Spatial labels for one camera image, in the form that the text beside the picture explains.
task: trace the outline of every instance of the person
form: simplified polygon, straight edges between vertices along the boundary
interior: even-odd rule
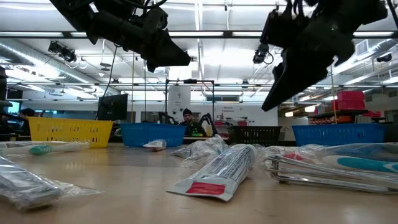
[[[192,111],[186,108],[182,112],[182,115],[184,117],[184,122],[181,122],[179,125],[187,126],[185,130],[186,136],[192,136],[193,134],[198,133],[206,137],[206,131],[203,129],[203,127],[193,121]]]
[[[35,116],[35,111],[30,109],[30,108],[25,108],[19,111],[18,117],[24,119],[24,124],[21,126],[21,131],[23,132],[23,135],[30,135],[30,127],[29,127],[29,121],[27,117],[29,116]]]

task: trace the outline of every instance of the black monitor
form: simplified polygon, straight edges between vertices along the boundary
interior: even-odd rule
[[[116,121],[127,118],[128,94],[101,97],[98,100],[98,119]]]

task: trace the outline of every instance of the ceiling pipe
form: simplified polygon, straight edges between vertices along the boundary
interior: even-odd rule
[[[15,56],[22,57],[29,61],[32,65],[40,65],[47,63],[59,72],[59,75],[70,76],[82,83],[98,83],[98,80],[85,75],[78,70],[69,68],[63,63],[58,62],[54,58],[48,57],[30,47],[12,39],[3,39],[0,41],[0,49],[12,52]],[[119,94],[114,88],[109,88],[109,93],[112,95]]]

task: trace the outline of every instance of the ceiling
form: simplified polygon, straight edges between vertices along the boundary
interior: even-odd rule
[[[228,10],[225,11],[224,3],[227,2]],[[268,13],[273,10],[275,0],[168,0],[162,9],[169,15],[169,30],[256,30],[260,31],[264,27]],[[305,8],[305,12],[311,12],[310,7]],[[70,31],[75,29],[63,18],[63,16],[52,6],[48,0],[0,0],[0,31]],[[391,16],[387,19],[366,26],[360,30],[396,30],[396,26]],[[77,63],[71,65],[78,76],[87,82],[104,82],[109,80],[109,72],[101,71],[101,62],[112,64],[113,52],[115,46],[109,41],[98,41],[93,45],[87,39],[35,39],[23,38],[13,39],[17,44],[22,44],[23,53],[34,58],[51,57],[51,65],[61,71],[68,70],[63,59],[54,56],[48,52],[51,41],[59,41],[60,44],[73,49],[80,58],[87,61],[88,65],[84,67],[85,62],[81,62],[80,67]],[[198,49],[198,40],[202,48]],[[217,83],[242,83],[242,80],[249,80],[250,83],[272,84],[274,77],[272,69],[282,61],[280,49],[271,47],[271,53],[274,55],[274,62],[271,65],[262,64],[253,65],[252,58],[254,51],[259,45],[257,39],[174,39],[173,41],[182,49],[187,50],[191,56],[197,57],[199,50],[203,52],[201,62],[204,65],[203,76],[198,72],[198,63],[192,62],[190,65],[190,77],[197,79],[214,80]],[[369,48],[382,42],[384,39],[369,40]],[[0,39],[0,43],[7,43],[9,39]],[[392,52],[392,64],[398,60],[398,54],[395,49],[386,49],[383,51]],[[134,68],[134,82],[144,82],[144,77],[148,83],[163,83],[165,81],[164,73],[151,73],[144,69],[144,61],[141,58],[135,58],[133,52],[125,52],[118,49],[113,67],[113,78],[120,82],[131,83]],[[335,85],[344,85],[355,78],[371,73],[374,68],[371,59],[368,57],[360,62],[355,62],[355,58],[350,65],[342,72],[331,73],[335,79]],[[389,66],[389,63],[377,63],[375,68]],[[373,85],[379,84],[383,80],[390,80],[396,76],[395,70],[381,72],[367,79],[350,84]],[[331,78],[327,78],[320,84],[331,85]],[[115,93],[121,90],[129,90],[128,87],[113,86]],[[258,88],[251,88],[248,91],[257,91]],[[261,88],[259,91],[267,92],[269,87]],[[325,91],[322,96],[327,96],[330,91]],[[302,94],[303,96],[315,96],[314,90],[309,90]]]

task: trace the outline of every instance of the shelf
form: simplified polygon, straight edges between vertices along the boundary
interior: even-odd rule
[[[361,115],[368,113],[368,110],[338,110],[336,111],[337,116],[344,116],[344,115],[351,115],[351,116],[356,116],[356,115]],[[331,112],[326,112],[323,114],[316,114],[312,116],[308,116],[308,118],[329,118],[335,115],[334,111]]]

